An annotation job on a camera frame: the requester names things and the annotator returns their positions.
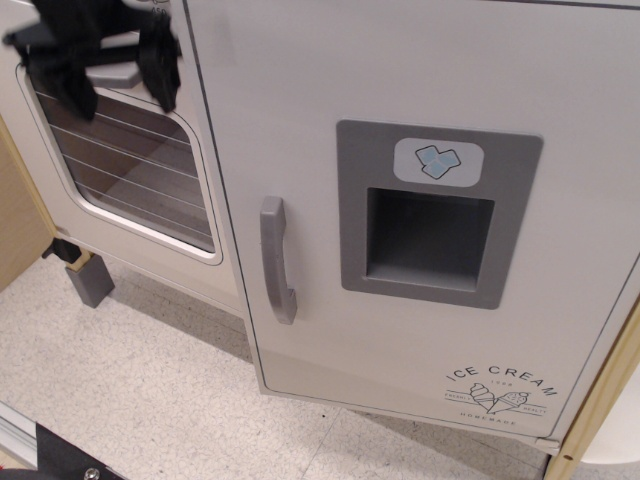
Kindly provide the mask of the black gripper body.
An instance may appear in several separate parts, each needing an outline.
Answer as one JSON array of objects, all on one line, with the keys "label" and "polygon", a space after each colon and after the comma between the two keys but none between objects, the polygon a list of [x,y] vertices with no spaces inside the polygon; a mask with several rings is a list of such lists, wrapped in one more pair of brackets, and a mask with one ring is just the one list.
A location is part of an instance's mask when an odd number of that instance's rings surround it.
[{"label": "black gripper body", "polygon": [[[170,16],[127,5],[123,1],[35,1],[39,20],[6,32],[2,42],[15,48],[24,62],[40,52],[104,65],[136,61],[162,66],[180,56]],[[137,32],[139,43],[103,49],[108,37]]]}]

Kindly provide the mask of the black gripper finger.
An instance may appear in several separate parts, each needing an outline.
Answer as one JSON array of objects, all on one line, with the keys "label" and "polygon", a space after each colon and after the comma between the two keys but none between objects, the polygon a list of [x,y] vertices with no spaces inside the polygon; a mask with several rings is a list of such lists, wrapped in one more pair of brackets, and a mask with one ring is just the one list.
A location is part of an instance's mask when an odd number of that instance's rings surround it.
[{"label": "black gripper finger", "polygon": [[84,120],[95,116],[98,95],[83,67],[68,60],[32,57],[27,66],[31,79]]},{"label": "black gripper finger", "polygon": [[179,42],[169,19],[152,19],[140,30],[138,67],[142,81],[165,113],[176,108],[181,80],[178,70]]}]

